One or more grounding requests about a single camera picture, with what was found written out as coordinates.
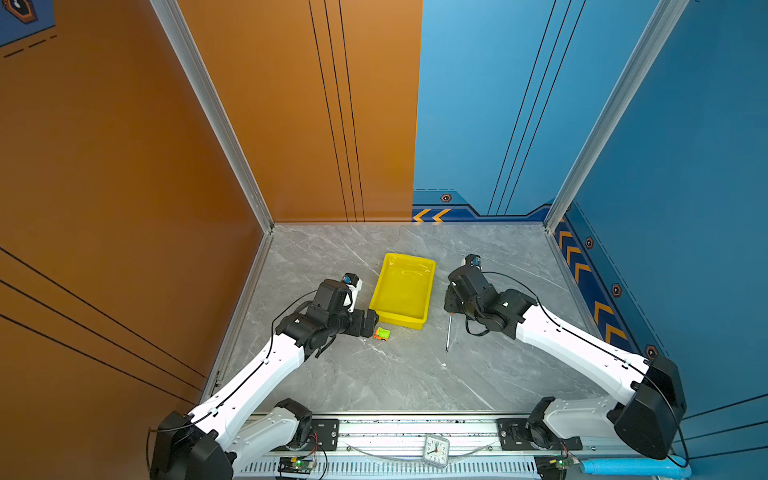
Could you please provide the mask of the orange black handled screwdriver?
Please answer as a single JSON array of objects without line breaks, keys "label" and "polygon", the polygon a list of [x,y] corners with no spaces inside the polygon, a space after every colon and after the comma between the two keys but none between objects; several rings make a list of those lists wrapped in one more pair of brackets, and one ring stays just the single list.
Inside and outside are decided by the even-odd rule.
[{"label": "orange black handled screwdriver", "polygon": [[451,347],[454,313],[448,313],[447,315],[448,316],[447,316],[447,322],[446,322],[446,340],[445,340],[445,349],[444,349],[445,353],[448,353]]}]

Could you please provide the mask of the small yellow green toy block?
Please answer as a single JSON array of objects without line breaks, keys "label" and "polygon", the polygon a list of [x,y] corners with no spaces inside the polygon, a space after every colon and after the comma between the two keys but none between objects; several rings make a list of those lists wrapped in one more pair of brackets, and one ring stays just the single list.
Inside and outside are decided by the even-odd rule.
[{"label": "small yellow green toy block", "polygon": [[378,327],[374,332],[373,338],[381,341],[388,341],[390,339],[390,336],[391,336],[390,330]]}]

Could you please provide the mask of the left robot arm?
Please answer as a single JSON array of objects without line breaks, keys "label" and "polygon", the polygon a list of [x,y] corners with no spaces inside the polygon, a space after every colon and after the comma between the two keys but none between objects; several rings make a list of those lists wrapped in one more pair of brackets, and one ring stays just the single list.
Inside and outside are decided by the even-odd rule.
[{"label": "left robot arm", "polygon": [[316,450],[312,412],[285,399],[261,419],[255,409],[310,357],[340,335],[371,337],[378,315],[356,306],[361,279],[352,273],[326,279],[299,296],[270,324],[259,353],[228,383],[186,414],[170,413],[146,438],[152,479],[231,479],[250,460],[276,449]]}]

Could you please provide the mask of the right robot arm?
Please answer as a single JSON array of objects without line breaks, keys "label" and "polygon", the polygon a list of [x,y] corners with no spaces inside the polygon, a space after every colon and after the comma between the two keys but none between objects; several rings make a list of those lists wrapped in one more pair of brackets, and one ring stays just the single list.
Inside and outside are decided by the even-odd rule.
[{"label": "right robot arm", "polygon": [[476,255],[449,274],[444,309],[482,325],[485,334],[501,333],[553,356],[604,390],[603,397],[587,400],[542,398],[524,427],[536,448],[600,437],[654,460],[669,458],[687,409],[672,360],[647,359],[587,334],[544,307],[527,286],[497,291]]}]

